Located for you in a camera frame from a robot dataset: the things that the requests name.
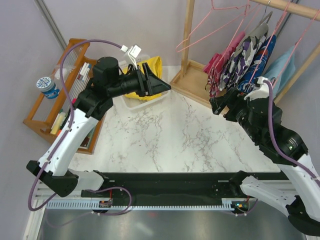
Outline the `grey metal hanger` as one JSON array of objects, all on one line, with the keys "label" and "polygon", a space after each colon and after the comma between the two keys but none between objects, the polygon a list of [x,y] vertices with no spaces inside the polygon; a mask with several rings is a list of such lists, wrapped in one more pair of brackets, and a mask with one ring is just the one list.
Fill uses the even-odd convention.
[{"label": "grey metal hanger", "polygon": [[269,7],[270,3],[271,3],[271,0],[268,0],[267,4],[265,5],[263,16],[262,16],[262,18],[261,18],[261,20],[259,22],[260,25],[262,23],[268,24],[269,21],[270,21],[270,18],[271,18],[272,14],[273,14],[272,10],[269,13],[267,13],[267,8]]}]

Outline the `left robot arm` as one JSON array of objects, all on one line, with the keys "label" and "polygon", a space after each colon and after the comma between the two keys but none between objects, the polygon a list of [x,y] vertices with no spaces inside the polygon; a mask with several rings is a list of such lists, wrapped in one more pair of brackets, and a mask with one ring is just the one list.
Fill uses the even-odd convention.
[{"label": "left robot arm", "polygon": [[106,196],[110,185],[103,175],[97,171],[71,170],[71,159],[84,138],[113,106],[113,98],[129,93],[154,96],[169,90],[171,86],[157,77],[147,63],[121,73],[116,58],[100,58],[92,68],[92,78],[71,106],[61,133],[39,160],[28,162],[27,170],[60,197],[75,190],[92,190],[99,197]]}]

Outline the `yellow illustrated book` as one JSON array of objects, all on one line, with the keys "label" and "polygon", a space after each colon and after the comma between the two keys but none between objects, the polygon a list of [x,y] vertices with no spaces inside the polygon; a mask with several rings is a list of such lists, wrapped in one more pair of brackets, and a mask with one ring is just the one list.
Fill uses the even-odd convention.
[{"label": "yellow illustrated book", "polygon": [[80,149],[85,149],[88,150],[93,138],[93,135],[95,133],[95,127],[93,127],[90,132],[86,135],[86,137],[84,138],[84,140],[82,141],[82,143],[80,144],[79,148]]}]

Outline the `pink hanger of yellow trousers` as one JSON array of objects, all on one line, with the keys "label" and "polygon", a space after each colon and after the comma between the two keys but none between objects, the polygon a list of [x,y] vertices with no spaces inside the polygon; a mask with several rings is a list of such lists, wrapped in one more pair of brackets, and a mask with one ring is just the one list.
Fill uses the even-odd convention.
[{"label": "pink hanger of yellow trousers", "polygon": [[182,41],[175,47],[175,52],[187,51],[230,25],[236,24],[238,27],[240,20],[237,17],[244,13],[247,5],[253,8],[249,0],[210,0],[207,12],[195,21],[197,4],[189,0]]}]

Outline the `yellow trousers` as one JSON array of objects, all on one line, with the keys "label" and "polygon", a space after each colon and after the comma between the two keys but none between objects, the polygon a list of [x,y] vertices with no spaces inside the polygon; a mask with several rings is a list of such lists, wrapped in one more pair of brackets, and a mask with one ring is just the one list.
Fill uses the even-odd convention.
[{"label": "yellow trousers", "polygon": [[[140,61],[137,63],[138,66],[140,66],[140,68],[142,68],[142,64],[143,63],[147,63],[150,70],[158,77],[158,78],[162,78],[162,73],[163,73],[163,68],[162,68],[162,58],[160,56],[155,56],[155,57],[151,57],[148,58],[146,60]],[[137,99],[140,101],[151,101],[154,100],[156,98],[159,98],[162,96],[161,93],[153,95],[153,96],[139,96],[138,94],[136,94],[135,92],[129,93],[129,94],[125,94],[124,95],[126,98],[128,99]]]}]

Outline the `white earbuds case in bag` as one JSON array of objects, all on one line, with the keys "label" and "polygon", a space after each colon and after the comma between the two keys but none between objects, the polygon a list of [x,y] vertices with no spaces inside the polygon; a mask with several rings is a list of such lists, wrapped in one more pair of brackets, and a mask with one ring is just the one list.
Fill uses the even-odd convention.
[{"label": "white earbuds case in bag", "polygon": [[[57,79],[57,80],[60,80],[60,79],[61,79],[61,73],[60,73],[60,69],[59,69],[59,68],[58,68],[57,71],[55,72],[54,78]],[[65,69],[64,69],[64,68],[62,69],[62,78],[63,78],[63,79],[65,78]]]}]

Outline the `blue lidded jar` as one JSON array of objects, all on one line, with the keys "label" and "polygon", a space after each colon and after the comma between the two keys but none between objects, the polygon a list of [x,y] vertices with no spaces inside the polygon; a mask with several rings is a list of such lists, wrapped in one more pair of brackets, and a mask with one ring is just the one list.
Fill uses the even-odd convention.
[{"label": "blue lidded jar", "polygon": [[48,76],[40,78],[36,82],[36,87],[47,99],[55,99],[60,94],[60,90],[56,83]]}]

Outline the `pink hanger of camouflage trousers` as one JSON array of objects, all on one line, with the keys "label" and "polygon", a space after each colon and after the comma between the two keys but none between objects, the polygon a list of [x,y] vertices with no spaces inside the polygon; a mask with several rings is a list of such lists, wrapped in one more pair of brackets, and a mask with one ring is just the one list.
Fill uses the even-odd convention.
[{"label": "pink hanger of camouflage trousers", "polygon": [[[237,17],[237,20],[240,20],[239,25],[233,34],[230,42],[228,43],[226,49],[222,53],[222,56],[228,56],[230,57],[232,54],[232,51],[236,49],[237,44],[239,44],[240,40],[243,39],[246,33],[246,29],[250,26],[251,22],[255,19],[256,15],[259,13],[261,9],[260,4],[256,4],[253,8],[249,6],[249,4],[245,7],[244,13],[241,14],[241,16]],[[246,21],[246,18],[250,16],[250,14],[253,13],[253,16],[249,20],[249,22],[245,25],[244,29],[242,29],[244,22]]]}]

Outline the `pink camouflage trousers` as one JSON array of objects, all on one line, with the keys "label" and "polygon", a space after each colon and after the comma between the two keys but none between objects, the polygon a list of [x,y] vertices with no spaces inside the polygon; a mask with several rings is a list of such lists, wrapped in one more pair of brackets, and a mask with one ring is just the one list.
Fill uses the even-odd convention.
[{"label": "pink camouflage trousers", "polygon": [[207,91],[211,98],[220,92],[219,84],[222,71],[245,35],[245,32],[241,31],[233,38],[222,53],[215,53],[209,63],[204,67],[203,72],[207,73],[206,86],[209,86],[209,90]]}]

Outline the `light blue trousers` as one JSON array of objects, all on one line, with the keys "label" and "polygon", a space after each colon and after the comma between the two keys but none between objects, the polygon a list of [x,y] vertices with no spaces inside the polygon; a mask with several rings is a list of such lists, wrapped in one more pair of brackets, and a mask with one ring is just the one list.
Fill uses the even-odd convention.
[{"label": "light blue trousers", "polygon": [[[263,77],[268,78],[271,82],[274,81],[278,74],[281,72],[285,62],[287,61],[287,57],[290,55],[292,48],[293,46],[289,48],[288,51],[286,51],[280,57],[278,57],[275,61],[273,61],[269,65]],[[293,53],[286,69],[278,79],[277,86],[275,86],[275,88],[273,89],[273,98],[275,98],[280,93],[280,91],[286,86],[287,82],[291,79],[295,71],[295,53]]]}]

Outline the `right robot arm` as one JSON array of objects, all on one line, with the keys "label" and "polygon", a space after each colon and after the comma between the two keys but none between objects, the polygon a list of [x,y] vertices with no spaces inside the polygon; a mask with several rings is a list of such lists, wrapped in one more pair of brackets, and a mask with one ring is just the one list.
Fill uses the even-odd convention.
[{"label": "right robot arm", "polygon": [[301,233],[320,235],[320,187],[308,148],[293,130],[282,125],[283,111],[275,105],[268,92],[253,97],[232,89],[223,96],[209,100],[213,114],[224,108],[227,121],[238,123],[255,146],[285,174],[296,194],[271,187],[244,171],[229,184],[235,197],[243,194],[277,209]]}]

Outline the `pink hanger of light trousers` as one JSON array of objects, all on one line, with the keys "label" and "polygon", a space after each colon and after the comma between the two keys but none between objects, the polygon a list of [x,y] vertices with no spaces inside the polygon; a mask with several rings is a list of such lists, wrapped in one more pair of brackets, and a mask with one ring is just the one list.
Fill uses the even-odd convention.
[{"label": "pink hanger of light trousers", "polygon": [[277,86],[277,82],[279,80],[279,77],[282,75],[282,73],[284,72],[284,70],[287,68],[288,63],[291,61],[292,55],[294,54],[296,48],[298,47],[298,45],[300,44],[301,40],[303,39],[303,37],[305,36],[305,34],[307,33],[307,31],[310,29],[311,25],[313,24],[313,22],[316,20],[317,16],[320,14],[320,10],[318,9],[316,14],[314,15],[314,17],[310,20],[309,24],[307,25],[307,27],[304,29],[304,31],[302,32],[302,34],[300,35],[298,41],[294,44],[292,50],[290,51],[290,55],[287,57],[285,64],[283,65],[282,70],[280,71],[280,73],[277,75],[277,77],[272,81],[272,88],[273,90],[275,89],[275,86]]}]

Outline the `wooden desk organizer shelf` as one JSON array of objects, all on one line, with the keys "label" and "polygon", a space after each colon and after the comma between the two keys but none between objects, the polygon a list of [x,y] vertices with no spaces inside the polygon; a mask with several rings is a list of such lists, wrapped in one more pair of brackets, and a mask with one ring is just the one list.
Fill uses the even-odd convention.
[{"label": "wooden desk organizer shelf", "polygon": [[[89,46],[89,43],[85,43],[73,49],[63,63],[64,68],[73,68],[72,71],[69,73],[67,79],[64,81],[71,99],[77,98],[79,93],[82,90],[84,90],[87,85],[87,79],[85,81],[80,81],[76,79],[84,63],[95,65],[97,62],[94,59],[85,57],[86,51],[89,48]],[[60,112],[64,112],[67,114],[70,109],[70,104],[66,100],[66,95],[63,91],[61,81],[55,79],[54,82],[56,86],[60,89],[58,97],[54,99],[47,99],[43,95],[43,93],[40,93],[28,116],[23,120],[23,123],[26,126],[28,126],[31,130],[33,130],[40,137],[42,137],[44,140],[51,144],[58,136],[57,134],[50,134],[51,128],[58,114]],[[77,151],[78,153],[88,155],[92,155],[94,153],[103,122],[104,119],[100,120],[96,125],[89,149],[79,148]]]}]

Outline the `grey purple camouflage trousers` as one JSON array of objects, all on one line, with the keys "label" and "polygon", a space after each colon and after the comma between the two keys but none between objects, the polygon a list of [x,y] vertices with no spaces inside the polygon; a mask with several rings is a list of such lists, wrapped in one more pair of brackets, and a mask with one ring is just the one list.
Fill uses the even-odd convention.
[{"label": "grey purple camouflage trousers", "polygon": [[245,75],[253,62],[256,52],[267,39],[268,31],[269,26],[264,22],[241,40],[221,73],[218,86],[220,91],[234,87]]}]

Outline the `white marker pens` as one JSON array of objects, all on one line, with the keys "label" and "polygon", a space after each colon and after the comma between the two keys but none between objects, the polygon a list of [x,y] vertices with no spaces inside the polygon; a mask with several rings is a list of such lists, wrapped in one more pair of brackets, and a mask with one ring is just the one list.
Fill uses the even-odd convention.
[{"label": "white marker pens", "polygon": [[81,67],[76,79],[79,80],[79,81],[84,82],[88,77],[88,74],[89,74],[89,71],[91,69],[91,66],[92,65],[90,63],[85,62],[83,64],[83,66]]}]

